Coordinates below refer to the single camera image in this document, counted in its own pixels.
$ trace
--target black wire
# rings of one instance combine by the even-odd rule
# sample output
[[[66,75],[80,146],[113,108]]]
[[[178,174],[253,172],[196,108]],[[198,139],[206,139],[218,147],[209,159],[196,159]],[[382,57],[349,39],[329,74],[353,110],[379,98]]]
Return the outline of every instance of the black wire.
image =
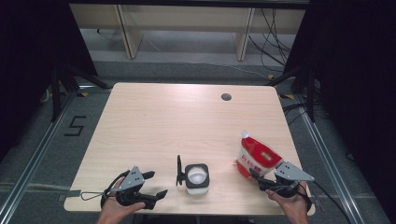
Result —
[[[265,13],[264,13],[263,10],[262,10],[262,16],[264,17],[265,22],[267,23],[267,26],[268,26],[268,30],[269,30],[268,36],[266,37],[266,40],[268,41],[268,43],[270,43],[270,44],[271,44],[273,47],[275,47],[275,48],[281,48],[281,49],[283,49],[282,47],[279,46],[279,43],[280,43],[280,44],[284,47],[283,50],[285,50],[285,51],[290,51],[290,48],[288,48],[288,47],[285,46],[282,42],[280,42],[279,39],[277,38],[277,34],[274,34],[274,32],[272,31],[273,25],[276,26],[274,11],[273,11],[273,21],[272,21],[271,25],[270,25],[270,23],[268,22],[267,18],[265,17]],[[277,42],[278,45],[275,45],[275,44],[273,44],[271,41],[268,40],[269,35],[273,35],[273,37],[274,37],[274,39],[276,40],[276,42]]]
[[[283,111],[287,111],[287,110],[292,110],[294,108],[300,107],[300,106],[306,106],[306,104],[295,104],[295,105],[287,105],[285,107],[283,107]]]
[[[287,185],[275,186],[275,187],[269,188],[269,190],[272,191],[272,194],[275,194],[275,193],[278,193],[279,191],[281,191],[282,189],[286,189],[286,188],[288,188],[288,187],[289,187],[289,186],[287,186]]]
[[[285,113],[285,117],[289,114],[290,111],[291,111],[291,109],[288,110],[288,111]]]
[[[268,69],[268,70],[270,70],[270,71],[273,71],[273,72],[279,72],[279,73],[283,72],[283,71],[276,70],[276,69],[272,69],[272,68],[269,68],[268,66],[266,66],[266,65],[264,64],[264,61],[262,60],[262,55],[263,55],[263,52],[262,52],[262,54],[260,55],[260,60],[262,61],[262,66],[263,66],[263,67],[265,67],[266,69]]]
[[[315,113],[315,111],[314,111],[314,114],[315,114],[315,116],[317,116],[320,119],[330,119],[329,115],[327,115],[327,114],[326,114],[326,117],[320,116],[318,113]]]
[[[301,185],[300,183],[298,183],[298,185],[304,190],[305,195],[307,195],[308,193],[306,192],[306,188],[304,188],[303,185]]]
[[[256,44],[256,42],[254,42],[254,40],[251,38],[250,35],[248,36],[248,38],[249,38],[250,41],[254,44],[254,46],[256,46],[256,48],[257,48],[259,51],[262,52],[262,54],[263,54],[263,53],[266,54],[268,57],[270,57],[271,59],[273,59],[274,61],[276,61],[276,62],[279,63],[280,65],[285,66],[285,64],[283,64],[280,60],[276,59],[276,58],[275,58],[274,56],[272,56],[270,53],[268,53],[267,51],[265,51],[265,50],[263,49],[263,47],[260,48],[260,47]]]
[[[347,223],[351,223],[349,217],[347,216],[347,213],[340,206],[340,204],[338,204],[338,202],[336,202],[335,199],[332,196],[330,196],[330,194],[317,181],[313,181],[313,182],[323,191],[324,194],[326,194],[327,197],[329,197],[329,199],[335,204],[335,206],[337,206],[337,208],[341,211],[341,213],[346,218]]]
[[[280,56],[282,57],[283,63],[286,63],[286,60],[285,60],[286,56],[285,56],[285,54],[283,53],[283,50],[281,49],[281,47],[280,47],[280,45],[279,45],[279,40],[277,39],[276,23],[275,23],[276,10],[273,8],[272,11],[273,11],[273,24],[274,24],[274,31],[275,31],[275,33],[272,33],[272,35],[273,35],[273,37],[274,37],[274,39],[275,39],[275,41],[276,41],[276,43],[277,43],[277,48],[278,48],[278,50],[279,50]]]
[[[299,118],[301,115],[305,114],[307,111],[305,110],[303,113],[299,114],[296,118],[294,118],[291,122],[288,123],[288,125],[291,125],[297,118]]]

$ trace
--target gray carpet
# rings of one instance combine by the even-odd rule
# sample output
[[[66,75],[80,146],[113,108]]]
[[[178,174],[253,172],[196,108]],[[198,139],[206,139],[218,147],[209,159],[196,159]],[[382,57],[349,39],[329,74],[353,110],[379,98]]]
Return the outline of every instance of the gray carpet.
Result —
[[[95,66],[99,78],[110,85],[120,81],[263,85],[268,82],[266,79],[268,75],[280,76],[280,73],[268,71],[262,66],[236,66],[237,69],[235,69],[210,64],[105,62],[96,62]],[[91,85],[80,78],[78,78],[78,82],[81,85]],[[290,94],[291,83],[292,79],[289,79],[277,85],[278,93]],[[96,220],[97,214],[95,213],[69,213],[63,207],[64,195],[74,180],[110,93],[110,91],[99,88],[91,88],[86,92],[88,93],[86,97],[76,97],[68,108],[61,127],[54,136],[45,158],[10,223],[94,223]],[[281,99],[280,101],[283,106],[296,104],[296,101],[292,99]],[[287,121],[290,122],[290,132],[302,166],[336,201],[339,201],[332,181],[300,114],[299,109],[290,111]],[[332,126],[332,121],[327,118],[325,111],[319,105],[315,106],[315,114],[320,133],[367,223],[389,223],[359,168],[353,161],[346,158],[347,149]],[[85,116],[85,119],[76,119],[75,121],[75,124],[82,125],[84,128],[80,136],[65,136],[78,131],[69,128],[74,116]],[[49,101],[36,111],[21,143],[12,148],[0,164],[1,202],[7,197],[10,189],[9,184],[15,183],[21,175],[24,166],[38,145],[40,137],[49,126],[50,118],[51,102]],[[324,211],[317,207],[317,212],[310,217],[311,223],[347,223],[335,205],[318,187],[310,184],[310,188],[318,193],[324,207]],[[207,223],[210,222],[210,218],[220,217],[208,217]],[[252,219],[255,223],[289,223],[283,216],[252,217]],[[218,219],[217,222],[230,223],[227,220],[230,219],[224,218],[222,221]],[[129,217],[123,223],[131,222],[132,218]]]

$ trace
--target cable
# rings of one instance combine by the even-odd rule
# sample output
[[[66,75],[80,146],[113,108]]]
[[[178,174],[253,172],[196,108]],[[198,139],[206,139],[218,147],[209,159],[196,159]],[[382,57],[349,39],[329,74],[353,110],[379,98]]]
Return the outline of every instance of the cable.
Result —
[[[95,195],[95,196],[92,196],[91,198],[84,198],[82,195],[83,194],[97,194],[97,195]],[[88,201],[88,200],[91,200],[91,199],[94,199],[94,198],[97,198],[97,197],[100,197],[100,196],[102,196],[103,195],[103,192],[89,192],[89,191],[86,191],[86,192],[81,192],[80,194],[79,194],[79,197],[81,198],[81,200],[82,201]]]
[[[287,186],[287,185],[275,186],[275,187],[269,188],[269,190],[272,191],[272,192],[271,192],[271,195],[273,195],[273,194],[275,194],[275,193],[278,193],[278,192],[281,191],[282,189],[287,189],[288,187],[289,187],[289,186]]]
[[[294,108],[300,107],[300,106],[306,106],[306,104],[295,104],[295,105],[287,105],[285,107],[283,107],[283,112],[285,111],[291,111]]]
[[[289,114],[290,111],[291,111],[291,110],[288,110],[288,111],[285,113],[285,117]]]
[[[304,190],[304,192],[305,192],[305,195],[307,195],[308,193],[306,192],[306,188],[304,188],[304,186],[303,185],[301,185],[300,184],[300,182],[298,183],[298,186],[300,186],[303,190]]]
[[[265,38],[265,43],[268,42],[268,43],[270,43],[273,47],[278,48],[279,53],[280,53],[280,55],[281,55],[281,57],[282,57],[282,60],[283,60],[283,62],[285,63],[286,60],[287,60],[287,56],[286,56],[286,54],[284,53],[284,51],[290,52],[290,48],[288,48],[287,46],[285,46],[285,45],[279,40],[279,38],[277,37],[277,31],[276,31],[276,9],[273,8],[272,12],[273,12],[273,16],[272,16],[272,17],[273,17],[273,20],[272,20],[272,23],[271,23],[271,25],[270,25],[269,22],[268,22],[268,20],[267,20],[267,18],[265,17],[264,11],[263,11],[263,9],[262,9],[262,16],[264,17],[265,22],[267,23],[267,26],[268,26],[268,29],[269,29],[268,36],[267,36],[267,37],[265,37],[264,34],[262,34],[262,35],[263,35],[264,38]],[[268,40],[269,35],[272,35],[272,36],[274,37],[274,40],[276,41],[276,45],[273,44],[273,43],[271,43],[271,41]]]
[[[329,115],[326,115],[327,117],[325,118],[325,117],[323,117],[323,116],[318,115],[318,113],[315,113],[315,111],[314,111],[314,115],[317,116],[317,117],[320,118],[320,119],[330,119],[330,118],[329,118]]]
[[[294,118],[291,122],[289,122],[288,125],[291,125],[295,120],[297,120],[297,118],[299,118],[301,115],[303,115],[306,112],[307,111],[305,110],[303,113],[299,114],[296,118]]]
[[[330,196],[330,194],[317,181],[313,181],[313,182],[323,191],[324,194],[326,194],[326,196],[335,204],[335,206],[337,206],[337,208],[341,211],[341,213],[346,218],[347,223],[350,224],[351,223],[350,219],[347,216],[347,213],[344,211],[344,209],[340,206],[340,204],[338,204],[338,202],[336,202],[335,199],[332,196]]]
[[[276,59],[274,56],[272,56],[270,53],[268,53],[267,51],[264,50],[264,46],[262,46],[262,48],[260,48],[256,42],[253,41],[253,39],[251,38],[251,36],[249,35],[248,38],[250,39],[250,41],[254,44],[254,46],[256,46],[256,48],[262,52],[262,54],[264,53],[265,55],[267,55],[268,57],[270,57],[271,59],[273,59],[274,61],[276,61],[277,63],[279,63],[282,66],[285,66],[284,63],[282,63],[280,60]]]

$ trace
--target human hand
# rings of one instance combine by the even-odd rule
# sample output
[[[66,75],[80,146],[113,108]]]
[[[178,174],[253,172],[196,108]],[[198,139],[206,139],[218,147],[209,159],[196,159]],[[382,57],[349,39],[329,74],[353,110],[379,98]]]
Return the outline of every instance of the human hand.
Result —
[[[123,179],[124,178],[118,180],[117,183],[114,185],[114,188],[117,188],[121,184]],[[129,206],[122,206],[121,204],[119,204],[119,202],[117,202],[116,198],[114,197],[115,194],[115,192],[111,192],[109,194],[109,197],[107,198],[105,204],[102,207],[99,218],[96,221],[97,224],[119,223],[128,215],[146,206],[144,203],[134,203]]]
[[[306,194],[306,182],[301,181],[300,185],[301,186],[299,186],[298,191],[302,194]],[[276,201],[279,204],[291,223],[308,223],[306,201],[302,196],[296,194],[290,198],[284,198],[269,189],[267,189],[265,192],[268,194],[269,199]]]

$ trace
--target wooden table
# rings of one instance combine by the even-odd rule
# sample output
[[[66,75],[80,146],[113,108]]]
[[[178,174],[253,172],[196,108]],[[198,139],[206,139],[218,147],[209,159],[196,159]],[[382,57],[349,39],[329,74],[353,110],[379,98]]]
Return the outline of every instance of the wooden table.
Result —
[[[221,95],[230,94],[225,101]],[[242,177],[234,163],[241,132],[272,147],[301,167],[288,124],[273,87],[118,83],[103,111],[71,190],[103,191],[120,173],[138,166],[155,171],[141,189],[154,195],[168,189],[153,210],[139,213],[262,216],[283,214]],[[191,196],[176,186],[177,155],[182,167],[205,163],[210,186]],[[274,179],[273,174],[267,178]],[[100,211],[100,198],[67,198],[67,211]],[[309,215],[315,213],[315,207]]]

